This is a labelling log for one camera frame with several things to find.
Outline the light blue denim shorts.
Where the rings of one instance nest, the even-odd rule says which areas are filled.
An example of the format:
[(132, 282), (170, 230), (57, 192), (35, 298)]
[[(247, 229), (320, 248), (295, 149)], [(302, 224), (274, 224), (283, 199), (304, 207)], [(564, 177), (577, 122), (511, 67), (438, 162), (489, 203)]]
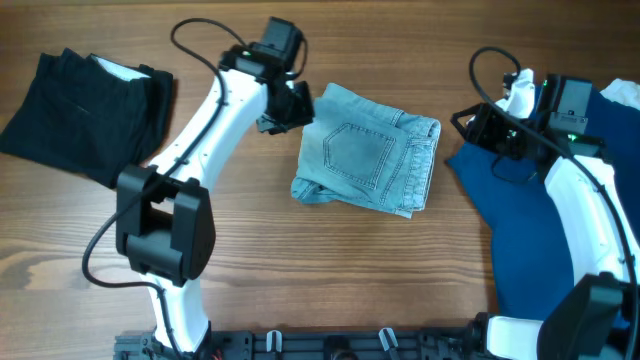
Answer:
[(425, 208), (441, 123), (378, 104), (338, 85), (314, 102), (303, 128), (291, 196), (342, 201), (411, 218)]

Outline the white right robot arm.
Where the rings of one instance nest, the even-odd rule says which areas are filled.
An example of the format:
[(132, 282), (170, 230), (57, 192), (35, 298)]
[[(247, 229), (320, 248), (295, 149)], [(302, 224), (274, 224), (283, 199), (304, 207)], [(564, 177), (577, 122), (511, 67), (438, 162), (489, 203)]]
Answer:
[(497, 359), (635, 359), (639, 245), (616, 189), (590, 82), (530, 70), (504, 95), (455, 113), (450, 160), (490, 226), (499, 314), (468, 327), (468, 352)]

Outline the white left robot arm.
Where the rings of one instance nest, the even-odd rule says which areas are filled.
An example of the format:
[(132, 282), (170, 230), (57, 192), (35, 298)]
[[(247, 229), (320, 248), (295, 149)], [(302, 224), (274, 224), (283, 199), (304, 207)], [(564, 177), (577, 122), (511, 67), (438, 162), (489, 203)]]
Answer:
[(295, 80), (297, 53), (258, 43), (224, 52), (209, 94), (171, 146), (119, 176), (116, 250), (148, 288), (156, 327), (117, 337), (115, 358), (212, 358), (200, 285), (216, 238), (210, 194), (251, 126), (275, 135), (311, 122), (308, 85)]

